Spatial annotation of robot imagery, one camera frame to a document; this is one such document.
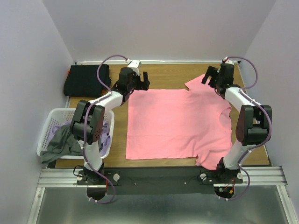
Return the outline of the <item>pink t shirt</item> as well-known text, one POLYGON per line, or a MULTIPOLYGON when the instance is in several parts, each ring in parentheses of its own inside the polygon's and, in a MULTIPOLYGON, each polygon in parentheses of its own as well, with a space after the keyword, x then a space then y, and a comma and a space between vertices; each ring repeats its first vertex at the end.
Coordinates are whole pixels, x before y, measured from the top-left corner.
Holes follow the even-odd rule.
POLYGON ((231 105, 197 77, 177 90, 135 91, 128 100, 128 160, 195 158, 215 170, 232 147, 231 105))

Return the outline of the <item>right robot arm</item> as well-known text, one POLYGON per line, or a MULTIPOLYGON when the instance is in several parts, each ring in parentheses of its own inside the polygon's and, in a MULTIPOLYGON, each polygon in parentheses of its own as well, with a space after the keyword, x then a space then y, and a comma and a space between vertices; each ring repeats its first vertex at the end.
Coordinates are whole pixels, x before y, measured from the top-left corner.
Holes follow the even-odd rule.
POLYGON ((272 130, 272 108, 256 102, 242 87, 234 84, 234 69, 232 61, 221 63, 219 68, 209 66, 202 79, 202 84, 208 84, 239 112, 236 142, 221 158, 219 163, 223 167, 215 171, 215 178, 221 183, 231 179, 231 170, 239 169, 254 149, 270 140, 272 130))

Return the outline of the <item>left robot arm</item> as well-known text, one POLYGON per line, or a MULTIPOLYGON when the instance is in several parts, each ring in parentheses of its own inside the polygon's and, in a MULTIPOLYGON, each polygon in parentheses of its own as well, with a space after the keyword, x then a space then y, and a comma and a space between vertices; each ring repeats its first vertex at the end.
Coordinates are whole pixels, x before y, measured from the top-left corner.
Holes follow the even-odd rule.
POLYGON ((94 101, 81 100, 77 104, 70 132, 80 145, 84 167, 90 170, 87 178, 93 184, 101 183, 104 177, 100 170, 103 161, 100 156, 99 140, 105 115, 127 102, 134 91, 149 89, 148 73, 144 71, 142 75, 143 78, 131 67, 121 68, 119 78, 110 92, 94 101))

